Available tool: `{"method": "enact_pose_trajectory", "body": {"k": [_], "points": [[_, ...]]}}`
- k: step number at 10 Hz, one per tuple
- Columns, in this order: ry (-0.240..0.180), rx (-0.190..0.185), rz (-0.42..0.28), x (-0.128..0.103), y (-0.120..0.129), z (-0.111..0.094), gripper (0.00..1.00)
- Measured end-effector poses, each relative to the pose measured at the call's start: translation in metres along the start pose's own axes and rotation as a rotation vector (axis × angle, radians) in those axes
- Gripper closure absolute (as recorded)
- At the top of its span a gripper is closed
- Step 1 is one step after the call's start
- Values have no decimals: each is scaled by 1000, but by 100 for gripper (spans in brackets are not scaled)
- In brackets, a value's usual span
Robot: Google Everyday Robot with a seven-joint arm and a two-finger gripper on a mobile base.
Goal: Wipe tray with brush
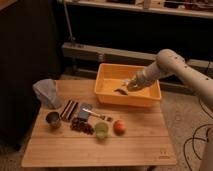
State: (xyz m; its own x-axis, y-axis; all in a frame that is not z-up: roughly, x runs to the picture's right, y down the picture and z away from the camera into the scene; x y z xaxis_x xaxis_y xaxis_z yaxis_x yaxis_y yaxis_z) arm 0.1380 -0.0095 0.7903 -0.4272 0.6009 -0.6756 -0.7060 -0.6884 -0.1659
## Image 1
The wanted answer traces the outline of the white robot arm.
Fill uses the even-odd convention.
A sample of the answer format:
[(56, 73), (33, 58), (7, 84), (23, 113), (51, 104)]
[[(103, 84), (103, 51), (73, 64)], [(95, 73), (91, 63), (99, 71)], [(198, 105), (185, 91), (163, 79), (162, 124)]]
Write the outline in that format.
[[(191, 68), (182, 56), (170, 49), (160, 50), (152, 64), (139, 69), (128, 83), (127, 89), (139, 91), (170, 75), (178, 77), (213, 112), (213, 79)], [(204, 148), (200, 171), (213, 171), (213, 126)]]

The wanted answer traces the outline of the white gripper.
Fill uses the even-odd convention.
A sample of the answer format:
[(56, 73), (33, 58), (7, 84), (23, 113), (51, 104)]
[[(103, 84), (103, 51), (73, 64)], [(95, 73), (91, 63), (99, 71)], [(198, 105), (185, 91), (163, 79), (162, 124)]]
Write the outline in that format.
[(143, 75), (135, 75), (127, 85), (129, 91), (139, 91), (146, 86), (146, 79)]

